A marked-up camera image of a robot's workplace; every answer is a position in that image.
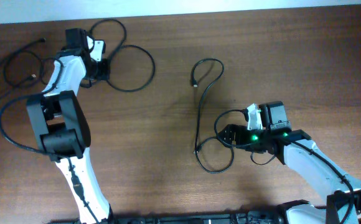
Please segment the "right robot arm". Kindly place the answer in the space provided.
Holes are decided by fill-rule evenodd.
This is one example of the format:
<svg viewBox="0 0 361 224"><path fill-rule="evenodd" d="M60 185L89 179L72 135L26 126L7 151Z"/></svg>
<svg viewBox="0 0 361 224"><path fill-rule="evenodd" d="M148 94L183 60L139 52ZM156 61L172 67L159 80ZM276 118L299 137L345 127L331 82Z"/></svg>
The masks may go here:
<svg viewBox="0 0 361 224"><path fill-rule="evenodd" d="M271 210L250 211L248 223L361 223L361 180L327 157L303 130L293 130L283 102L252 104L240 112L246 125L228 124L215 133L230 149L269 153L299 174L325 201L316 207L294 200Z"/></svg>

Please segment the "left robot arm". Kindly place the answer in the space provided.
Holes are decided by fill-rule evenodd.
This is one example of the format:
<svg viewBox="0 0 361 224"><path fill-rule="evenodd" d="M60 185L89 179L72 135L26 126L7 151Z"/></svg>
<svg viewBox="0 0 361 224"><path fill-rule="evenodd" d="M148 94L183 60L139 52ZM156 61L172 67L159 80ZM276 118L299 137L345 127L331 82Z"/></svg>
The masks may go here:
<svg viewBox="0 0 361 224"><path fill-rule="evenodd" d="M37 147L60 169L76 201L78 223L113 223L111 206L102 194L91 159L91 134L77 100L82 80L106 80L105 43L79 28L65 31L46 88L27 100L26 109Z"/></svg>

